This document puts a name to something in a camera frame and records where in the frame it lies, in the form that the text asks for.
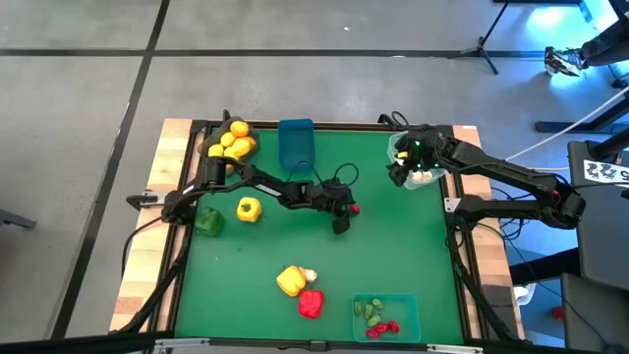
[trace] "concrete floor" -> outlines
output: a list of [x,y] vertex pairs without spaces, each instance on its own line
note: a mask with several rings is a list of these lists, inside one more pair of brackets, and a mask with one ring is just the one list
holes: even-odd
[[[5,0],[0,48],[145,48],[158,8]],[[157,47],[462,49],[498,11],[490,0],[181,0]],[[487,48],[575,46],[595,34],[576,7],[514,5]],[[46,335],[140,60],[0,57],[0,207],[39,222],[0,227],[0,341]],[[499,76],[478,59],[154,58],[68,335],[108,329],[137,219],[124,199],[145,186],[164,118],[218,119],[229,108],[251,120],[373,122],[399,110],[412,123],[477,125],[486,151],[506,157],[546,137],[534,122],[576,120],[616,93],[606,68],[551,79],[540,60],[495,64]],[[517,162],[567,166],[567,142],[585,138],[561,137]],[[575,243],[574,232],[532,224],[516,246],[547,255]]]

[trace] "garlic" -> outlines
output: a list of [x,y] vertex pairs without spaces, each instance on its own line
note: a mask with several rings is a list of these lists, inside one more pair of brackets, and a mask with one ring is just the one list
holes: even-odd
[[299,270],[302,271],[308,283],[312,284],[316,281],[316,271],[312,269],[306,269],[304,267],[299,267]]

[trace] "red bell pepper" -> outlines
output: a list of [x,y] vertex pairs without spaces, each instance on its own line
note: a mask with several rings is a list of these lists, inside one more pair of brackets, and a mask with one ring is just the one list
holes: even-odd
[[317,319],[323,310],[325,296],[321,290],[303,290],[299,295],[299,314],[307,319]]

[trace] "green table surface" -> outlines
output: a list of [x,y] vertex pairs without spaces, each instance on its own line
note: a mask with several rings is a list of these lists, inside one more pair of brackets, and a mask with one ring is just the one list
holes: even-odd
[[[356,293],[410,293],[417,297],[422,342],[461,344],[439,184],[415,191],[397,188],[387,176],[390,134],[315,132],[315,168],[326,179],[344,162],[360,169],[352,186],[362,212],[342,235],[332,233],[332,215],[289,210],[252,188],[205,196],[225,226],[218,238],[195,232],[176,323],[178,337],[353,341],[352,297]],[[288,177],[278,158],[277,131],[262,131],[261,150],[250,161],[278,178]],[[352,168],[339,174],[353,178]],[[293,179],[313,179],[309,174]],[[262,203],[257,223],[238,220],[242,197]],[[325,292],[318,320],[302,318],[297,298],[275,282],[283,267],[312,268],[314,288]]]

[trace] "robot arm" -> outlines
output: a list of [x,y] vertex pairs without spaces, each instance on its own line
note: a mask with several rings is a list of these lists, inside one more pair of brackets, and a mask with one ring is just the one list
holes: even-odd
[[457,225],[472,229],[485,217],[538,219],[560,229],[577,226],[586,202],[567,181],[488,156],[479,147],[444,137],[435,127],[423,125],[402,137],[395,148],[398,161],[387,166],[396,186],[410,171],[442,167],[449,172],[480,174],[531,193],[534,201],[485,201],[465,195],[454,210]]
[[[241,181],[225,185],[227,166],[231,166]],[[340,234],[350,227],[349,218],[356,213],[356,202],[349,186],[336,178],[315,184],[313,181],[282,181],[253,165],[243,164],[229,157],[210,157],[198,173],[194,185],[182,191],[170,192],[164,201],[162,219],[185,224],[194,220],[191,205],[205,193],[227,193],[241,187],[252,187],[277,199],[289,209],[311,208],[334,216],[332,228]]]

